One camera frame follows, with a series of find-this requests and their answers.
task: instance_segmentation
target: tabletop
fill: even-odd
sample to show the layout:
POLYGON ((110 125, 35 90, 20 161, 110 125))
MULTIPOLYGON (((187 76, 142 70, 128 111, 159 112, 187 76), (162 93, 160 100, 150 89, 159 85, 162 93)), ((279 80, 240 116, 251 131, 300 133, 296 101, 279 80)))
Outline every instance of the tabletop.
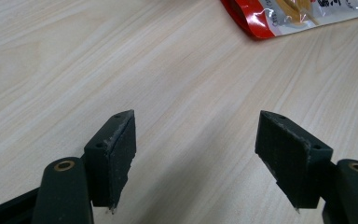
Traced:
POLYGON ((129 181, 96 223, 323 223, 255 154, 257 123, 358 160, 358 19, 254 41, 217 0, 0 0, 0 203, 129 109, 129 181))

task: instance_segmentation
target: red package edge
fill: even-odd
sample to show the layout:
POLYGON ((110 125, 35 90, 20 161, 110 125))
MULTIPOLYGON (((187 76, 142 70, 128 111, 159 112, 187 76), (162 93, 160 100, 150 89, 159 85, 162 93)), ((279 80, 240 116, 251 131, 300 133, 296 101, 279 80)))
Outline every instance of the red package edge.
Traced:
POLYGON ((271 38, 264 8, 257 0, 221 0, 231 18, 248 35, 257 38, 271 38))

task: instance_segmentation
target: red and white package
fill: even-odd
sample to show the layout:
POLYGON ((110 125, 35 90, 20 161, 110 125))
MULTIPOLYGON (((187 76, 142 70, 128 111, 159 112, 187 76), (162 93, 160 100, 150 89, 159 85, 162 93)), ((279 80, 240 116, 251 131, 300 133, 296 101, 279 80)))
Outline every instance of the red and white package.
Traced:
POLYGON ((358 0, 221 0, 250 35, 270 38, 358 17, 358 0))

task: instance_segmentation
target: food packet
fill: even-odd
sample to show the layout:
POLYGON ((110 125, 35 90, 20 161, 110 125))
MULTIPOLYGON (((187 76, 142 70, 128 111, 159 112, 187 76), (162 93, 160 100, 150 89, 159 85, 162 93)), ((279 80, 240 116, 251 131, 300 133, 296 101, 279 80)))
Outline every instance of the food packet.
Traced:
POLYGON ((257 38, 308 30, 358 17, 358 0, 221 0, 234 21, 257 38))

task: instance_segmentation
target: black plastic part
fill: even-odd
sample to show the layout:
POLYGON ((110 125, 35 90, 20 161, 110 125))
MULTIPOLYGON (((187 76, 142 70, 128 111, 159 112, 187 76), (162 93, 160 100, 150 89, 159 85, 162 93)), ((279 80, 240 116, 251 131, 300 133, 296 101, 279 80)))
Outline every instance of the black plastic part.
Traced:
POLYGON ((337 164, 336 189, 350 223, 358 223, 358 161, 337 164))
POLYGON ((38 190, 0 204, 0 223, 31 223, 38 190))
POLYGON ((116 208, 136 153, 133 110, 110 118, 84 151, 92 204, 116 208))
POLYGON ((290 119, 261 111, 255 153, 293 207, 317 207, 320 198, 317 175, 329 166, 331 147, 290 119))
POLYGON ((81 159, 63 158, 46 167, 32 223, 93 223, 86 171, 81 159))

